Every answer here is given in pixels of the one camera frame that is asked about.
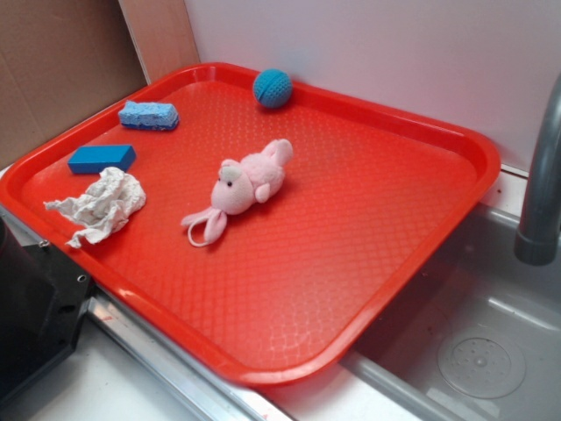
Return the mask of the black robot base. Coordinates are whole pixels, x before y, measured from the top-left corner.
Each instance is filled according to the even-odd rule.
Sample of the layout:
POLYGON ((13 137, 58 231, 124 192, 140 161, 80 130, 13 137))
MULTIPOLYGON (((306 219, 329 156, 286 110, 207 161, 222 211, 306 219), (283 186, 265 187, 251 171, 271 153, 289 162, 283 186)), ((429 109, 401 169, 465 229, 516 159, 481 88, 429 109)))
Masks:
POLYGON ((1 405, 71 355, 94 282, 57 246, 22 246, 1 223, 1 405))

